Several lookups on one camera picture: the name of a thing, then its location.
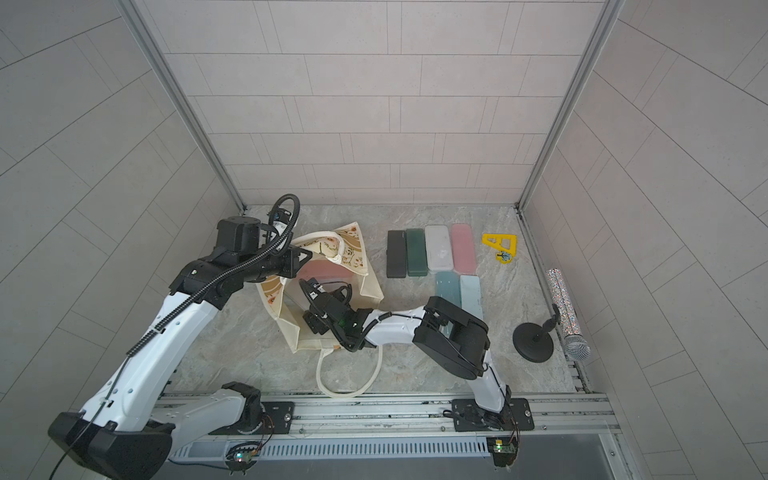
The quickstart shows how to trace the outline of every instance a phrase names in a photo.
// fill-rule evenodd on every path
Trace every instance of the wire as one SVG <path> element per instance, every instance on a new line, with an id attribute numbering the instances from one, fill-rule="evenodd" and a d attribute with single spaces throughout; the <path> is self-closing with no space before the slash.
<path id="1" fill-rule="evenodd" d="M 104 408 L 105 405 L 107 405 L 107 401 L 109 400 L 109 397 L 112 395 L 112 392 L 117 392 L 117 389 L 115 386 L 118 384 L 118 380 L 120 379 L 120 376 L 123 374 L 123 370 L 125 370 L 125 366 L 128 364 L 129 358 L 126 358 L 123 360 L 123 365 L 120 367 L 120 370 L 118 370 L 118 374 L 114 377 L 114 382 L 110 385 L 109 392 L 107 393 L 107 396 L 104 397 L 104 401 L 101 402 L 101 405 L 99 405 L 98 410 L 96 410 L 96 413 L 91 417 L 91 421 L 88 422 L 88 424 L 83 427 L 83 429 L 78 433 L 78 436 L 74 437 L 74 441 L 69 445 L 69 447 L 64 450 L 64 454 L 61 456 L 61 458 L 56 462 L 56 466 L 51 470 L 51 475 L 48 476 L 48 480 L 53 480 L 53 476 L 56 475 L 56 471 L 58 470 L 59 465 L 64 461 L 64 458 L 67 456 L 69 452 L 74 448 L 74 444 L 80 440 L 80 438 L 85 434 L 85 431 L 88 430 L 88 428 L 93 425 L 94 420 L 96 417 L 98 417 L 98 414 L 101 413 L 101 410 Z"/>
<path id="2" fill-rule="evenodd" d="M 170 458 L 168 459 L 168 461 L 170 463 L 173 463 L 174 465 L 180 465 L 182 467 L 191 467 L 193 465 L 196 465 L 196 466 L 199 466 L 199 467 L 215 468 L 216 470 L 227 470 L 228 472 L 232 472 L 232 470 L 229 470 L 228 468 L 216 467 L 215 465 L 207 465 L 205 463 L 179 463 L 179 462 L 174 462 Z"/>

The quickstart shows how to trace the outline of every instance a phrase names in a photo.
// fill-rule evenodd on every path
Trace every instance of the canvas bag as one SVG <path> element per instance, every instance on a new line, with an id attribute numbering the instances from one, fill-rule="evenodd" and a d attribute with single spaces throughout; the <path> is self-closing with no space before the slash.
<path id="1" fill-rule="evenodd" d="M 293 239 L 291 245 L 313 252 L 311 262 L 328 261 L 343 266 L 352 274 L 353 295 L 349 305 L 360 308 L 376 308 L 384 298 L 376 274 L 370 268 L 366 245 L 357 222 L 333 231 L 309 233 Z M 272 275 L 257 283 L 260 298 L 266 311 L 275 319 L 292 352 L 298 350 L 324 350 L 339 348 L 336 337 L 328 331 L 316 335 L 307 326 L 301 309 L 289 308 L 283 300 L 285 285 L 292 280 Z"/>

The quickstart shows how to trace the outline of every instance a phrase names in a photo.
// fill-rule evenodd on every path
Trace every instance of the black cable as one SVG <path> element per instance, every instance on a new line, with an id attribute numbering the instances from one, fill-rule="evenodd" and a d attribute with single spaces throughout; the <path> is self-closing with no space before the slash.
<path id="1" fill-rule="evenodd" d="M 207 465 L 205 463 L 179 463 L 179 462 L 174 462 L 170 458 L 168 459 L 168 461 L 170 463 L 173 463 L 174 465 L 181 465 L 182 467 L 191 467 L 192 465 L 196 465 L 198 467 L 215 468 L 216 470 L 227 470 L 228 472 L 232 472 L 232 470 L 229 470 L 228 468 L 216 467 L 215 465 Z"/>
<path id="2" fill-rule="evenodd" d="M 135 356 L 141 349 L 143 349 L 149 342 L 152 340 L 163 328 L 165 328 L 171 321 L 173 321 L 174 318 L 176 318 L 181 312 L 185 311 L 185 309 L 191 305 L 194 302 L 197 302 L 198 300 L 202 299 L 206 292 L 210 290 L 212 287 L 218 285 L 222 280 L 226 279 L 229 276 L 234 275 L 235 273 L 239 273 L 246 268 L 254 265 L 256 262 L 259 262 L 264 259 L 267 255 L 272 253 L 274 250 L 277 249 L 277 247 L 283 242 L 287 242 L 289 238 L 292 236 L 293 227 L 296 226 L 296 222 L 299 219 L 299 212 L 300 212 L 300 202 L 299 198 L 294 194 L 285 194 L 282 197 L 277 199 L 277 202 L 273 205 L 273 209 L 275 210 L 280 205 L 285 202 L 285 200 L 292 200 L 293 201 L 293 213 L 291 214 L 291 218 L 288 219 L 288 224 L 286 225 L 285 230 L 278 236 L 275 237 L 274 240 L 271 240 L 267 245 L 260 248 L 253 257 L 250 259 L 238 263 L 235 266 L 231 266 L 230 268 L 226 269 L 222 273 L 219 273 L 216 277 L 214 277 L 213 280 L 203 285 L 202 288 L 200 288 L 196 293 L 190 295 L 185 301 L 179 304 L 175 309 L 173 309 L 170 313 L 168 313 L 161 321 L 157 322 L 152 330 L 146 332 L 144 336 L 141 337 L 141 339 L 131 347 L 130 350 L 127 351 L 126 355 L 128 357 Z"/>
<path id="3" fill-rule="evenodd" d="M 69 445 L 69 447 L 64 450 L 64 454 L 61 456 L 61 458 L 56 462 L 56 466 L 51 470 L 51 475 L 48 476 L 48 480 L 53 480 L 53 476 L 56 475 L 56 471 L 58 470 L 59 465 L 64 461 L 67 454 L 71 452 L 71 450 L 74 448 L 74 444 L 78 442 L 78 440 L 83 436 L 86 430 L 93 425 L 94 420 L 96 417 L 98 417 L 98 414 L 101 413 L 101 410 L 104 408 L 105 405 L 107 405 L 107 401 L 109 400 L 109 397 L 112 395 L 112 392 L 116 392 L 115 386 L 118 384 L 118 380 L 120 379 L 120 376 L 123 374 L 123 370 L 125 370 L 125 366 L 128 364 L 129 358 L 126 358 L 123 360 L 123 365 L 120 367 L 120 370 L 118 370 L 118 374 L 114 377 L 114 382 L 110 385 L 109 392 L 107 393 L 107 396 L 104 397 L 104 401 L 101 402 L 101 405 L 99 405 L 98 410 L 96 410 L 96 413 L 91 417 L 91 421 L 88 422 L 88 424 L 83 427 L 83 429 L 78 433 L 78 436 L 74 437 L 74 441 Z"/>

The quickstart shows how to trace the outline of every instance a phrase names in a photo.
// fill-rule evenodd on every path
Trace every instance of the marble floor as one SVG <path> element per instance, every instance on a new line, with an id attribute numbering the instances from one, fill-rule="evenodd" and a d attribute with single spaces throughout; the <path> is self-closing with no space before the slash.
<path id="1" fill-rule="evenodd" d="M 255 206 L 248 215 L 266 219 L 269 207 Z M 543 322 L 548 311 L 520 231 L 515 211 L 500 206 L 302 206 L 296 236 L 332 230 L 357 221 L 371 266 L 384 292 L 382 310 L 423 305 L 435 294 L 435 277 L 386 278 L 386 232 L 429 224 L 469 223 L 475 236 L 484 320 L 489 327 L 497 372 L 513 392 L 574 392 L 557 336 L 554 355 L 531 363 L 512 345 L 519 323 Z M 518 235 L 517 256 L 502 265 L 495 250 L 482 245 L 483 233 Z M 229 381 L 245 382 L 263 392 L 318 392 L 316 350 L 291 353 L 283 334 L 267 315 L 253 284 L 232 295 L 211 321 L 171 377 L 169 390 L 215 390 Z M 369 392 L 469 392 L 466 382 L 447 373 L 418 347 L 384 346 L 379 376 Z M 336 391 L 359 388 L 376 367 L 376 351 L 337 350 L 323 360 L 323 382 Z"/>

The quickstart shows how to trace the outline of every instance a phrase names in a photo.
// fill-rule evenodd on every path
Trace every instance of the black mounting plate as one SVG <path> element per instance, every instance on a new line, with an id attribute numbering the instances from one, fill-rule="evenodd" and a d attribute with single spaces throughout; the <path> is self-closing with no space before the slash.
<path id="1" fill-rule="evenodd" d="M 264 406 L 264 413 L 269 415 L 275 423 L 274 432 L 270 428 L 271 425 L 269 423 L 267 423 L 268 426 L 265 431 L 264 422 L 261 422 L 261 425 L 250 433 L 238 432 L 236 427 L 229 425 L 213 430 L 208 435 L 269 435 L 270 433 L 284 435 L 288 433 L 290 431 L 290 424 L 293 421 L 293 409 L 296 404 L 293 402 L 261 402 L 261 404 Z"/>
<path id="2" fill-rule="evenodd" d="M 485 410 L 478 407 L 473 399 L 455 399 L 451 401 L 453 410 L 453 427 L 457 432 L 490 432 L 491 428 L 483 425 L 482 415 Z M 521 432 L 534 429 L 531 406 L 526 399 L 509 399 L 504 406 L 501 417 L 505 424 L 511 424 L 514 419 Z"/>

